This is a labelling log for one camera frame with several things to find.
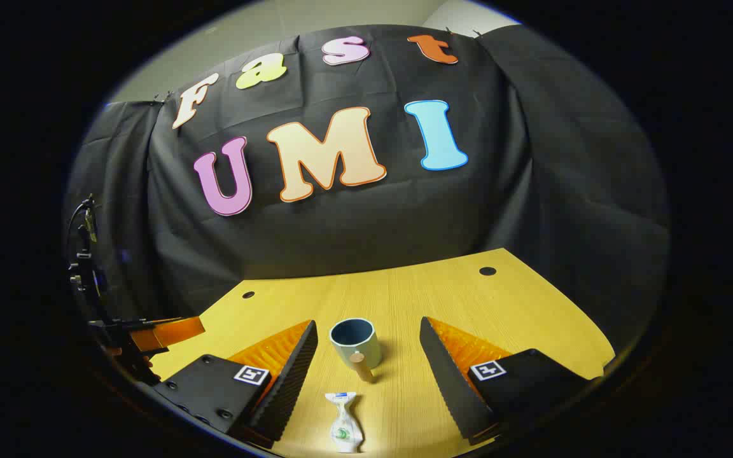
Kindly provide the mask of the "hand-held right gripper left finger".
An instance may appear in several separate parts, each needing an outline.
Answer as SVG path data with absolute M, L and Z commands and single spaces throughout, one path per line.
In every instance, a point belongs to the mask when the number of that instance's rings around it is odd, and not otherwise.
M 317 347 L 316 323 L 305 320 L 232 357 L 203 354 L 153 389 L 222 434 L 271 448 L 293 415 Z

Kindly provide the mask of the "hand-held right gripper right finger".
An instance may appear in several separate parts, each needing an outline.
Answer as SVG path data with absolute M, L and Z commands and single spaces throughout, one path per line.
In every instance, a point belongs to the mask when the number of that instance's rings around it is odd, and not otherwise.
M 538 428 L 603 374 L 603 333 L 587 317 L 526 320 L 494 342 L 424 317 L 419 339 L 446 408 L 471 445 Z

